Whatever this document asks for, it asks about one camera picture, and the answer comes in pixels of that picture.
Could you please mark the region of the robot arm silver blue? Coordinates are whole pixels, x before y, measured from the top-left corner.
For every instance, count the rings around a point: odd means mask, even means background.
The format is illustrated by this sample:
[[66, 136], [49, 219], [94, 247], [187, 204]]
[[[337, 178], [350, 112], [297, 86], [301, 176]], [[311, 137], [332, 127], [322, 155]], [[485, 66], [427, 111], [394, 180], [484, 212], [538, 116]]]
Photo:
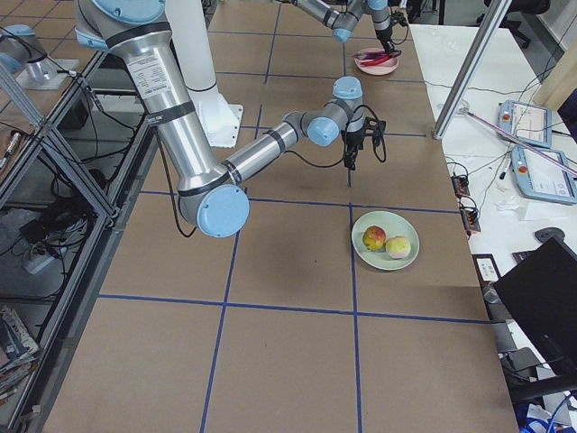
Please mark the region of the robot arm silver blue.
[[242, 183], [269, 166], [301, 138], [319, 146], [349, 137], [363, 124], [362, 85], [342, 77], [333, 99], [316, 111], [293, 112], [227, 160], [213, 155], [197, 115], [202, 100], [186, 81], [211, 85], [215, 74], [200, 5], [182, 1], [79, 1], [78, 42], [123, 60], [166, 144], [179, 175], [179, 211], [205, 235], [240, 231], [250, 204]]
[[395, 22], [388, 1], [346, 1], [344, 11], [338, 11], [320, 0], [297, 0], [289, 3], [330, 29], [334, 38], [341, 43], [350, 39], [357, 24], [364, 15], [368, 15], [385, 53], [391, 57], [401, 54], [392, 40]]

